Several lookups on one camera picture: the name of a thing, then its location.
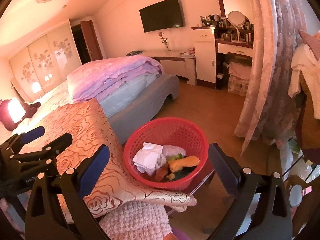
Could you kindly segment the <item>white paper napkin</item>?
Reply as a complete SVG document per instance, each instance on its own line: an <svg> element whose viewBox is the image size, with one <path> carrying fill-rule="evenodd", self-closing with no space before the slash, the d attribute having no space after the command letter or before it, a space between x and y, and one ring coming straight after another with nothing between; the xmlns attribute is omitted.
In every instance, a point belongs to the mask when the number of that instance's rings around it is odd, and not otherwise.
<svg viewBox="0 0 320 240"><path fill-rule="evenodd" d="M158 159L162 159L162 151L162 145L144 142L143 147L133 157L133 163L144 169L155 170Z"/></svg>

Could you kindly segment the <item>white tissue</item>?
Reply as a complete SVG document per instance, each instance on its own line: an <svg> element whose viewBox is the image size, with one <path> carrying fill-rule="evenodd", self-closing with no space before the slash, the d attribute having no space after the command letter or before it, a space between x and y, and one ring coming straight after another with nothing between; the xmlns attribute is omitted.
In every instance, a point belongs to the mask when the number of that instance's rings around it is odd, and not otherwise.
<svg viewBox="0 0 320 240"><path fill-rule="evenodd" d="M151 154L148 155L144 160L144 170L148 175L153 175L159 168L161 168L163 165L165 165L167 162L167 159L164 155L156 155Z"/></svg>

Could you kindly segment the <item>brown wrapper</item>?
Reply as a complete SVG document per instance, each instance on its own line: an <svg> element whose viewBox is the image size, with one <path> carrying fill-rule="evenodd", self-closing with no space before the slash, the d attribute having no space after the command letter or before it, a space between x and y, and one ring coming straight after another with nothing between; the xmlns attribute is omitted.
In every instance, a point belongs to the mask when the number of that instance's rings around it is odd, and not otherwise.
<svg viewBox="0 0 320 240"><path fill-rule="evenodd" d="M160 182L169 172L168 165L163 165L156 171L155 181Z"/></svg>

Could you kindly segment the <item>clear plastic bag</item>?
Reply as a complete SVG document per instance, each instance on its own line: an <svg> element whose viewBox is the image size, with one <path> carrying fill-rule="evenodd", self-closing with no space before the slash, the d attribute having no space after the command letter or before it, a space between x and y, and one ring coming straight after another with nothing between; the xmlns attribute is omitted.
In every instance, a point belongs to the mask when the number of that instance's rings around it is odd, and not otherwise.
<svg viewBox="0 0 320 240"><path fill-rule="evenodd" d="M179 147L179 146L172 146L172 145L164 145L163 146L163 150L162 150L162 154L166 157L166 158L171 158L174 156L178 156L179 154L181 154L182 156L186 155L186 150Z"/></svg>

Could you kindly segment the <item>yellow plastic comb packaging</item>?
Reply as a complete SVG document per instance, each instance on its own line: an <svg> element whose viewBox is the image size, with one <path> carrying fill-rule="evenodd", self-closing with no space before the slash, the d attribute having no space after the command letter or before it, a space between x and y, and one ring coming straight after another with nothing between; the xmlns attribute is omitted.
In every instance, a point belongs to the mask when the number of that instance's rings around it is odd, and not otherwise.
<svg viewBox="0 0 320 240"><path fill-rule="evenodd" d="M168 161L169 169L172 173L181 170L184 167L194 167L199 165L200 160L197 156L189 156L182 159Z"/></svg>

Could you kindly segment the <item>glowing bedside lamp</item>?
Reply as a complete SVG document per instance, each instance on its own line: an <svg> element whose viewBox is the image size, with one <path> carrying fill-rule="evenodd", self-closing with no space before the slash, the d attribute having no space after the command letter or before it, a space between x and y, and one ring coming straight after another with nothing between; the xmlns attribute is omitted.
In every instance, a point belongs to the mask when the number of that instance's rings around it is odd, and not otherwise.
<svg viewBox="0 0 320 240"><path fill-rule="evenodd" d="M8 103L8 112L15 124L21 121L26 114L25 109L17 98L12 98Z"/></svg>

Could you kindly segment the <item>floral sliding wardrobe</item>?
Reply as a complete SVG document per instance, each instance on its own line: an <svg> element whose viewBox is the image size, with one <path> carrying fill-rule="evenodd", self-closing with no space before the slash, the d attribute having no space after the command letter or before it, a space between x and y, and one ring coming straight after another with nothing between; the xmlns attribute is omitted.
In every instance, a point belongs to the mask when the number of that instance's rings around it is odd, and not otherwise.
<svg viewBox="0 0 320 240"><path fill-rule="evenodd" d="M9 63L13 85L27 102L65 82L67 75L82 65L69 22L35 39Z"/></svg>

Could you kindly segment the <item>light blue folded blanket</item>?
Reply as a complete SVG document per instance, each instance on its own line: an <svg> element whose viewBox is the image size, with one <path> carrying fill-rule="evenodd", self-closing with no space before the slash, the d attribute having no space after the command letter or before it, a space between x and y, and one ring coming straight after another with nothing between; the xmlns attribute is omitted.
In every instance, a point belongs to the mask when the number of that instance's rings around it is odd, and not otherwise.
<svg viewBox="0 0 320 240"><path fill-rule="evenodd" d="M106 117L110 118L127 107L158 77L159 74L145 73L135 77L131 81L125 81L119 88L99 102Z"/></svg>

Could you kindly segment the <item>brown wooden door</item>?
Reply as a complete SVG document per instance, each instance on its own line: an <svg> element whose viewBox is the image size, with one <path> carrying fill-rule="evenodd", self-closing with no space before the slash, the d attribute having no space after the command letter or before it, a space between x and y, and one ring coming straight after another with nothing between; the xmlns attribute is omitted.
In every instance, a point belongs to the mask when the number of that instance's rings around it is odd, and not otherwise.
<svg viewBox="0 0 320 240"><path fill-rule="evenodd" d="M80 27L91 60L102 60L103 56L95 33L93 21L80 21Z"/></svg>

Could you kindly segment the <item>white low tv desk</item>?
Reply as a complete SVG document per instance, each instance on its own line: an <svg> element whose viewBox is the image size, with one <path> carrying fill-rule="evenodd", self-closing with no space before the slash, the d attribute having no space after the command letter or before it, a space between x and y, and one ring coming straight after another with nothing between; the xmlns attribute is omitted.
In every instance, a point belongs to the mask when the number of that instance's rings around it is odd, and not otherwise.
<svg viewBox="0 0 320 240"><path fill-rule="evenodd" d="M142 55L157 60L167 74L186 78L189 85L197 84L194 54L186 54L181 51L150 50L143 51Z"/></svg>

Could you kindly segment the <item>white hanging garment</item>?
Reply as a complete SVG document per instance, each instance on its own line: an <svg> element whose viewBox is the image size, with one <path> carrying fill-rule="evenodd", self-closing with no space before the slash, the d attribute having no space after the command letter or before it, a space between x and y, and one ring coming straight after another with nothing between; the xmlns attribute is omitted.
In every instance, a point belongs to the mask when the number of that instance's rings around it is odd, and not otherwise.
<svg viewBox="0 0 320 240"><path fill-rule="evenodd" d="M307 44L301 44L294 52L291 61L291 82L288 95L294 98L300 93L300 74L310 90L314 118L319 120L319 60Z"/></svg>

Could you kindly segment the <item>white cabinet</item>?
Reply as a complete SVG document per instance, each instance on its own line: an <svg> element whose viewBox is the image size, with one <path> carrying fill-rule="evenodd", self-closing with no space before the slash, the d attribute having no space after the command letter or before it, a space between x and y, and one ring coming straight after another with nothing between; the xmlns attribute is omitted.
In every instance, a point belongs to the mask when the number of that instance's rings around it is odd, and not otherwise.
<svg viewBox="0 0 320 240"><path fill-rule="evenodd" d="M191 29L198 80L216 83L216 44L214 29Z"/></svg>

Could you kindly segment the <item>dressing table with drawer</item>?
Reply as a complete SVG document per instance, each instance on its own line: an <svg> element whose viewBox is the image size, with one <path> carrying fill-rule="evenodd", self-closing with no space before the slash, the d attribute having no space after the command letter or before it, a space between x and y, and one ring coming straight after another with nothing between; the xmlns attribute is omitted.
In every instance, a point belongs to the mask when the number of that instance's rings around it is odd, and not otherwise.
<svg viewBox="0 0 320 240"><path fill-rule="evenodd" d="M247 17L242 25L234 26L225 17L214 29L216 52L219 54L239 54L253 57L253 24Z"/></svg>

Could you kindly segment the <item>round white vanity mirror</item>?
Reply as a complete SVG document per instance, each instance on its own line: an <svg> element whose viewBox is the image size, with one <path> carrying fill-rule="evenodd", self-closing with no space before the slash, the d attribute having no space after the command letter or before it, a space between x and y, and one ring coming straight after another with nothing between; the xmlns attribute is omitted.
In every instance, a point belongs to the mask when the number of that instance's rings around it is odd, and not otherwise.
<svg viewBox="0 0 320 240"><path fill-rule="evenodd" d="M246 18L242 12L231 11L227 17L228 22L235 27L237 31L237 40L234 43L243 43L240 37L239 27L246 22Z"/></svg>

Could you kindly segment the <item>grey bed frame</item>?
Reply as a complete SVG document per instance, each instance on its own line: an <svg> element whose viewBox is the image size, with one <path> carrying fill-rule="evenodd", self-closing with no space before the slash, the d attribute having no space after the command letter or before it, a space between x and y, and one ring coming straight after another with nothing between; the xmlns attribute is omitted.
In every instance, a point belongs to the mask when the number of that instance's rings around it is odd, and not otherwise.
<svg viewBox="0 0 320 240"><path fill-rule="evenodd" d="M108 118L108 122L122 145L138 128L153 119L161 110L166 98L179 96L180 83L176 75L162 74L150 83L124 109Z"/></svg>

